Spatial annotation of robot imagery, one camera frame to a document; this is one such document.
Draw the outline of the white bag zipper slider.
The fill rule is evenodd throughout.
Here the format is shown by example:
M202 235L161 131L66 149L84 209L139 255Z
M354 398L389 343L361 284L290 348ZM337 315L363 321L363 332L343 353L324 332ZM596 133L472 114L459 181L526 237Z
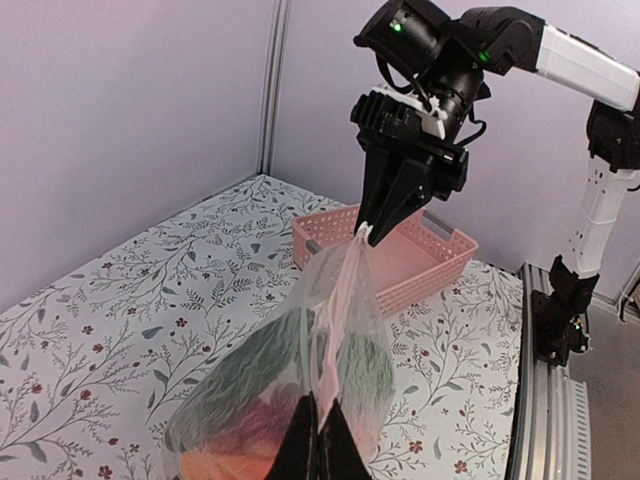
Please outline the white bag zipper slider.
M363 241L367 241L369 239L369 236L371 234L373 230L373 226L370 225L368 222L363 221L357 228L355 231L355 237L359 238Z

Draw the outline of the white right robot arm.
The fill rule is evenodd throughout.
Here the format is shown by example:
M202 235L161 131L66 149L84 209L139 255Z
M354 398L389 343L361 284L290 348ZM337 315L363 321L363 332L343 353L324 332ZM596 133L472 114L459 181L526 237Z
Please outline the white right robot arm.
M352 15L341 50L349 51L357 94L382 82L374 54L352 38L384 1L348 1ZM435 1L453 18L472 7L515 6L581 37L639 70L639 1ZM532 73L511 70L505 77L486 73L492 98L476 103L488 131L470 150L469 178L447 203L429 203L450 216L480 243L480 255L502 267L516 260L545 270L568 244L587 185L586 123L592 100ZM639 263L639 220L631 213L639 192L628 194L602 260L596 289L612 313Z

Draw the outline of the clear zip top bag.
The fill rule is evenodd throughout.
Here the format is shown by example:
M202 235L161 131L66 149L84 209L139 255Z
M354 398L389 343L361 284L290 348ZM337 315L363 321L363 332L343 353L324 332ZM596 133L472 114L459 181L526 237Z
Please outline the clear zip top bag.
M366 479L395 394L367 225L322 250L285 300L168 422L168 479Z

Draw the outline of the dark green toy avocado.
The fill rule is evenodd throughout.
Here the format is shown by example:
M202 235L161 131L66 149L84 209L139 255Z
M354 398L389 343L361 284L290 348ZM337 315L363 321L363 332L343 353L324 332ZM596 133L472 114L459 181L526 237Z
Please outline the dark green toy avocado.
M394 368L388 347L378 338L350 332L338 355L339 402L351 416L384 417L393 400Z

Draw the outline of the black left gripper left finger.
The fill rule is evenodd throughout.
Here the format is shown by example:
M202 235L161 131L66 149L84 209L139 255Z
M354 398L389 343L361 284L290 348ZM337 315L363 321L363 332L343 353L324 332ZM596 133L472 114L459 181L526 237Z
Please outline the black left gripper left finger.
M318 478L318 409L312 393L302 396L267 474L267 480Z

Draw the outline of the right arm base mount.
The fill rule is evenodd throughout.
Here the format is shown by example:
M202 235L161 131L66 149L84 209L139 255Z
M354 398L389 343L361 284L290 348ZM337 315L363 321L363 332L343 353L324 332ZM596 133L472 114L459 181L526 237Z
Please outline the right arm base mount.
M587 317L573 314L557 304L552 295L534 290L530 296L534 350L537 360L566 367L572 353L589 349Z

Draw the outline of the green toy cucumber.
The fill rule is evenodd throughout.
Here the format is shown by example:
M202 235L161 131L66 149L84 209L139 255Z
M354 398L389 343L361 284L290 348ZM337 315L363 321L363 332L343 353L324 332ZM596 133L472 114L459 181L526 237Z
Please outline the green toy cucumber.
M253 331L192 390L169 421L164 443L171 452L211 449L238 453L221 436L252 400L299 399L310 387L310 347L315 314L295 307Z

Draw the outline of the red toy apple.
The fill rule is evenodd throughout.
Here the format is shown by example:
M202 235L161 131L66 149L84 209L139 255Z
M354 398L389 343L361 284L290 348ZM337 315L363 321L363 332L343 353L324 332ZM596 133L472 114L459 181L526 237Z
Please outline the red toy apple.
M250 401L223 431L221 438L231 449L240 449L253 441L268 440L279 444L289 426L299 397L273 396L268 402Z

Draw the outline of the orange toy mango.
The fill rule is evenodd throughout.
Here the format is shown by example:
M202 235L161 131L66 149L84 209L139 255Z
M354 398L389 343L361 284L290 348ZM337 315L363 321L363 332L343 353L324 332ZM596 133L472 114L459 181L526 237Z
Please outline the orange toy mango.
M269 473L279 447L260 440L239 453L191 451L181 455L186 479L264 479Z

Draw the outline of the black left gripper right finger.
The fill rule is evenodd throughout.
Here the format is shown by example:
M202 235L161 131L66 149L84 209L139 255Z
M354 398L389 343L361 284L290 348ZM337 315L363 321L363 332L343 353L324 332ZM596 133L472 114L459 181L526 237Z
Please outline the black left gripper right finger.
M346 418L337 400L319 433L319 478L369 480Z

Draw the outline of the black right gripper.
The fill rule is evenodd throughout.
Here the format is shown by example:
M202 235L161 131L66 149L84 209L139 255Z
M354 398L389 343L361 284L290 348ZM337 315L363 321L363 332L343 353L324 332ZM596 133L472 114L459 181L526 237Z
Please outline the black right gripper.
M461 146L422 135L400 142L373 134L356 136L365 154L357 225L371 226L369 245L376 247L403 220L435 198L442 202L462 191L469 154Z

